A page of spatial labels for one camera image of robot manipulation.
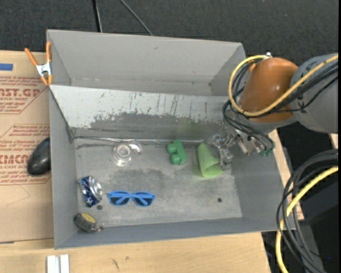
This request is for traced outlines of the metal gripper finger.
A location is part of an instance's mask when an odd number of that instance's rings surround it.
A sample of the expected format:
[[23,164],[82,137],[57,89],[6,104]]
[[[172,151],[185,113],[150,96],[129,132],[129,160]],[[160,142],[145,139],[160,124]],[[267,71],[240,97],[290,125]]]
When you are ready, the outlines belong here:
[[233,161],[233,154],[226,146],[221,146],[218,151],[221,167],[229,167]]
[[207,140],[207,144],[215,148],[227,148],[230,144],[230,136],[221,136],[219,134],[215,134]]

